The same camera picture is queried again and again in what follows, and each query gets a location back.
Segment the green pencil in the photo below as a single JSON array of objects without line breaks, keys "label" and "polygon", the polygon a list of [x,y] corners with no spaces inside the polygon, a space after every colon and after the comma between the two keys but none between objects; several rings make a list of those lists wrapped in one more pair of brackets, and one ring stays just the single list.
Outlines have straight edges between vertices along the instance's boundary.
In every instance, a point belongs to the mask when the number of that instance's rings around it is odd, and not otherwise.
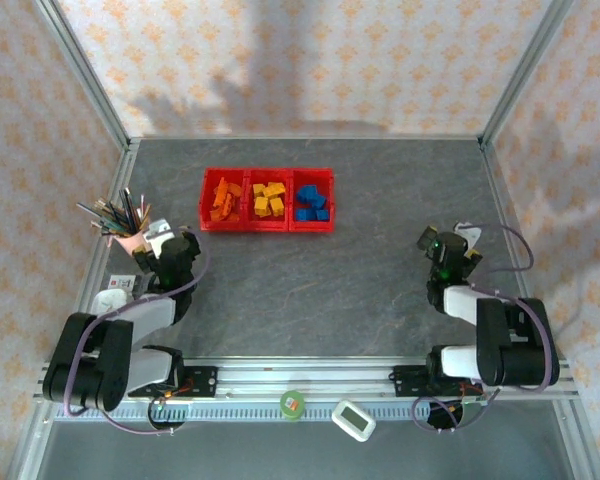
[{"label": "green pencil", "polygon": [[131,232],[126,212],[114,206],[110,201],[98,199],[94,202],[94,209],[100,217],[100,222],[110,231],[120,234]]}]

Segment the aluminium frame rail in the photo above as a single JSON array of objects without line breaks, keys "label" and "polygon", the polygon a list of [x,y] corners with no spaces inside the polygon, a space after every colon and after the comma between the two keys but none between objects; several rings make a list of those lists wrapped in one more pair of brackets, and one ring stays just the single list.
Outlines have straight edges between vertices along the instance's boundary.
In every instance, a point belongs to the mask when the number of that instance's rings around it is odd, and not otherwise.
[{"label": "aluminium frame rail", "polygon": [[[496,178],[495,149],[489,143],[481,144],[480,148],[499,220],[518,229],[519,223],[515,214],[506,212],[505,201],[509,199],[506,186],[503,180]],[[552,418],[565,449],[563,457],[571,477],[575,480],[600,480],[600,455],[574,381],[569,379],[565,387],[556,385],[552,392],[547,388],[542,394],[532,394],[529,399],[551,405]]]},{"label": "aluminium frame rail", "polygon": [[[110,182],[109,196],[114,195],[119,188],[128,185],[138,149],[139,142],[133,140],[131,146],[120,155]],[[93,242],[89,263],[70,312],[89,308],[93,297],[101,287],[108,257],[109,248],[106,246],[106,241],[97,236]],[[40,471],[55,416],[61,410],[59,404],[49,402],[42,397],[41,388],[45,372],[46,363],[43,363],[39,379],[29,395],[30,404],[33,407],[32,413],[26,421],[17,443],[7,471],[7,480],[36,480]]]},{"label": "aluminium frame rail", "polygon": [[478,142],[481,135],[478,134],[429,134],[429,135],[319,135],[301,133],[300,135],[202,135],[202,136],[166,136],[166,135],[144,135],[134,136],[128,139],[128,144],[139,144],[141,141],[202,141],[202,140],[409,140],[409,141],[475,141]]}]

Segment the aluminium frame post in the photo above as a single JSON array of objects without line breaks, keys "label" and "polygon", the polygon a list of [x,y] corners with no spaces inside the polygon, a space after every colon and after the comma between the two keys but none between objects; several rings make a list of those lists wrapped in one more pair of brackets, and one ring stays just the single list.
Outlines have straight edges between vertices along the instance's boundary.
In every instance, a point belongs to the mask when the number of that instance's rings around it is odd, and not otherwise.
[{"label": "aluminium frame post", "polygon": [[526,83],[564,21],[574,0],[551,0],[483,132],[477,137],[482,152],[504,125]]},{"label": "aluminium frame post", "polygon": [[130,137],[58,0],[32,0],[107,132],[122,150]]}]

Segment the dark blue pencil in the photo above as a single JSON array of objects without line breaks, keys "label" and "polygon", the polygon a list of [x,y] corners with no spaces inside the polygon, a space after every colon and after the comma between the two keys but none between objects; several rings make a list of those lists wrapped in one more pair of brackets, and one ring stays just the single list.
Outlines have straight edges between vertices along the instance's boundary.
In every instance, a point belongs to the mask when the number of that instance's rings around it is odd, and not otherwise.
[{"label": "dark blue pencil", "polygon": [[134,209],[133,203],[131,201],[129,190],[127,188],[124,188],[119,192],[119,195],[120,195],[121,201],[123,203],[125,215],[128,220],[129,230],[132,234],[135,234],[138,232],[138,225],[136,222],[135,209]]}]

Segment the pink pencil cup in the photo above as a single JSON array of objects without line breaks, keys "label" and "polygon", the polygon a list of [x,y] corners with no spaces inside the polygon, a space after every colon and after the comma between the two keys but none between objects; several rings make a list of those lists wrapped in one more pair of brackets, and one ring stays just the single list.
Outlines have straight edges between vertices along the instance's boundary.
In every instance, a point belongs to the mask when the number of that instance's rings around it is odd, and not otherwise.
[{"label": "pink pencil cup", "polygon": [[148,231],[150,225],[150,219],[146,219],[142,224],[138,233],[133,235],[126,234],[124,235],[122,231],[109,228],[107,233],[109,236],[106,240],[106,246],[108,249],[112,247],[114,243],[119,244],[124,251],[132,256],[136,250],[142,250],[145,252],[150,252],[152,250],[152,246],[145,238],[145,233]]}]

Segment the grey pencil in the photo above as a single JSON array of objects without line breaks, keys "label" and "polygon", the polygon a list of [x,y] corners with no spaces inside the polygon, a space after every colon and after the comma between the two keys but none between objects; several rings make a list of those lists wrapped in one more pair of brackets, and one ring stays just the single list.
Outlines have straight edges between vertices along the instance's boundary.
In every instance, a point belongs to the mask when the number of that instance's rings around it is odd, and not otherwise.
[{"label": "grey pencil", "polygon": [[76,206],[81,209],[82,211],[90,214],[92,217],[95,218],[95,225],[97,228],[100,228],[101,230],[103,230],[105,233],[107,233],[108,229],[100,222],[100,217],[97,215],[96,210],[93,207],[89,207],[83,203],[78,202],[76,204]]}]

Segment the patterned cloth backdrop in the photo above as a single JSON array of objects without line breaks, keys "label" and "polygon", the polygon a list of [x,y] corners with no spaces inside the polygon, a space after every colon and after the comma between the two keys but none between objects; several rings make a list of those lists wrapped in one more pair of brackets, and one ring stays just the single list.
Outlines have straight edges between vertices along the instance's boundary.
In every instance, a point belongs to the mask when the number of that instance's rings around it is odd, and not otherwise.
[{"label": "patterned cloth backdrop", "polygon": [[33,0],[0,0],[0,480],[89,257],[77,203],[119,156]]},{"label": "patterned cloth backdrop", "polygon": [[495,137],[525,276],[571,364],[600,457],[600,0],[571,0]]},{"label": "patterned cloth backdrop", "polygon": [[473,136],[551,0],[58,0],[134,137]]}]

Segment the white digital timer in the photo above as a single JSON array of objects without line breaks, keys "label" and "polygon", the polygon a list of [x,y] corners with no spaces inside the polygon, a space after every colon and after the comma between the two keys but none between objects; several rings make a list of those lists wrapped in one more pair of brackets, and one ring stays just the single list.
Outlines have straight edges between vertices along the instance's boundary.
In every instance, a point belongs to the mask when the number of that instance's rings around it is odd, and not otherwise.
[{"label": "white digital timer", "polygon": [[358,442],[364,443],[374,433],[377,422],[358,404],[341,400],[331,413],[331,420],[345,433]]}]

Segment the green tape roll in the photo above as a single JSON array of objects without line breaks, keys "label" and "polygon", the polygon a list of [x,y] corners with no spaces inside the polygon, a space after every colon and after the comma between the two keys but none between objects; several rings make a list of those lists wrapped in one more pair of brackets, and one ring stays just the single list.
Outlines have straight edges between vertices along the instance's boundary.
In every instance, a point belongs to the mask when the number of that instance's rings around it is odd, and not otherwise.
[{"label": "green tape roll", "polygon": [[297,390],[289,390],[280,398],[280,410],[282,415],[291,421],[299,420],[305,410],[304,395]]}]

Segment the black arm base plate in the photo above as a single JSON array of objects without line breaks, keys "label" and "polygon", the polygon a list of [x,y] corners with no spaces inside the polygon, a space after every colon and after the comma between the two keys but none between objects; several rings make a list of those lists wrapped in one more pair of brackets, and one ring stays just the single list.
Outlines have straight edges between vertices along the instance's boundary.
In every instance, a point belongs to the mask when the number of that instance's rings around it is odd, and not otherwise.
[{"label": "black arm base plate", "polygon": [[471,380],[436,373],[425,365],[396,365],[389,374],[396,397],[460,397]]},{"label": "black arm base plate", "polygon": [[215,366],[185,366],[178,395],[213,398],[218,386],[219,369]]}]

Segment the aluminium mounting rail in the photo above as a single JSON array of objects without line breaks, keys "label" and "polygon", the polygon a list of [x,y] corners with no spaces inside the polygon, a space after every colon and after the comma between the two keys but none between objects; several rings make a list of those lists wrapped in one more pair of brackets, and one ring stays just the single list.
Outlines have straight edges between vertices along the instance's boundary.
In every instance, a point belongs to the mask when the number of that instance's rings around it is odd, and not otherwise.
[{"label": "aluminium mounting rail", "polygon": [[392,401],[395,388],[389,376],[395,366],[422,367],[422,357],[194,357],[184,364],[212,366],[217,402],[274,402],[289,390],[310,402]]}]

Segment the red plastic bin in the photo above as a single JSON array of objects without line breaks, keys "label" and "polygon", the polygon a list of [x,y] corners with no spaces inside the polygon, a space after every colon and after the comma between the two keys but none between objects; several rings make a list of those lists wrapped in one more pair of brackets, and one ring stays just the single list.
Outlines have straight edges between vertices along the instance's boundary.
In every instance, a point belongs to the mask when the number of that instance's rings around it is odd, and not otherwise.
[{"label": "red plastic bin", "polygon": [[[248,169],[246,176],[247,184],[243,200],[243,213],[245,214],[246,230],[249,232],[285,232],[288,230],[290,221],[291,205],[291,180],[290,171],[281,168],[260,168]],[[286,193],[280,197],[285,203],[285,215],[283,217],[274,217],[272,213],[264,218],[259,218],[254,214],[254,195],[253,184],[265,184],[271,182],[283,182],[286,187]]]},{"label": "red plastic bin", "polygon": [[[314,209],[310,204],[300,203],[296,200],[296,192],[301,186],[316,185],[318,193],[327,198],[325,210],[329,211],[330,220],[297,222],[295,210],[301,208]],[[296,168],[291,170],[291,205],[289,229],[295,233],[332,233],[335,229],[335,178],[329,168]]]},{"label": "red plastic bin", "polygon": [[[204,231],[208,232],[246,232],[245,214],[243,213],[243,200],[246,190],[247,171],[241,168],[207,168],[205,170],[203,183],[201,187],[200,199],[199,199],[199,221],[200,227]],[[241,219],[238,222],[212,222],[210,220],[210,211],[217,209],[213,207],[213,201],[215,197],[215,190],[219,184],[220,178],[224,177],[229,183],[235,183],[241,186],[242,195],[237,198],[227,194],[225,204],[220,207],[223,209],[224,214],[227,216],[227,211],[231,209],[231,203],[234,199],[240,200],[240,216]]]}]

